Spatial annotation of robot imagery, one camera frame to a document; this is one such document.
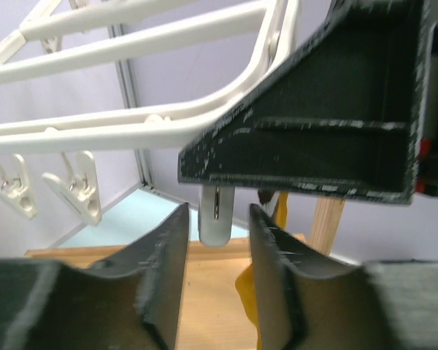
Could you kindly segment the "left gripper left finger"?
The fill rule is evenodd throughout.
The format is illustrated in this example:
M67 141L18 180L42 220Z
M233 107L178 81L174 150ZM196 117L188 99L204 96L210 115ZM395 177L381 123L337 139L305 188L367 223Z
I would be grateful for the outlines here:
M173 349L190 213L87 268L0 259L0 349Z

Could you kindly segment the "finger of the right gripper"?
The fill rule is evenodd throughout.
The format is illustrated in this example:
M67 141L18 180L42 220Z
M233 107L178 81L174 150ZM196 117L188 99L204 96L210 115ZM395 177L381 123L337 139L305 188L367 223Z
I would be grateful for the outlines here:
M178 157L182 183L406 204L430 1L335 1L314 34Z

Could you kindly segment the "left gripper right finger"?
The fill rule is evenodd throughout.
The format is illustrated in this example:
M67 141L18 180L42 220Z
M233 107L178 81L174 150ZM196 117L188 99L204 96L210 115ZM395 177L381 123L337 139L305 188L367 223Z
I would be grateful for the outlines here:
M264 349L438 349L438 262L351 265L249 208Z

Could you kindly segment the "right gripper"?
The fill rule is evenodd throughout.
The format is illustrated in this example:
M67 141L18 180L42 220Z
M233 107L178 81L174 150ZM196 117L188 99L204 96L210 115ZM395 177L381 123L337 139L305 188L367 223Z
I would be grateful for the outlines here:
M438 198L438 1L414 1L412 185Z

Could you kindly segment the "mustard yellow sock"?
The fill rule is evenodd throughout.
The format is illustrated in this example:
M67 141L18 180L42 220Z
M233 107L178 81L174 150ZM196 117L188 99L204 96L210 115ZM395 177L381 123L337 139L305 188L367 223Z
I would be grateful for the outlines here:
M272 214L272 220L281 228L286 228L288 219L288 193L275 192L273 200L268 205L262 206L264 211ZM258 321L258 307L256 301L255 281L253 275L253 264L243 270L235 281L235 288L239 294L246 317L256 328L256 348L262 349L261 331Z

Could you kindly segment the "white plastic clip hanger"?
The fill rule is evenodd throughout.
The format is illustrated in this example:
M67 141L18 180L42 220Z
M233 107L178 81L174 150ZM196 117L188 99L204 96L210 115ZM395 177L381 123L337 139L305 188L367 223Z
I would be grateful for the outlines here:
M42 180L86 225L101 221L95 150L132 149L142 182L153 184L149 149L181 147L218 120L274 71L293 49L298 1L249 1L194 17L129 33L128 22L182 6L181 1L73 1L56 14L57 1L40 1L0 43L0 84L115 62L124 107L26 122L0 124L0 155L11 155L16 176L0 170L0 199L33 218L37 206L23 155L67 152L67 176L44 173ZM134 57L255 31L244 71L220 90L176 104L142 106Z

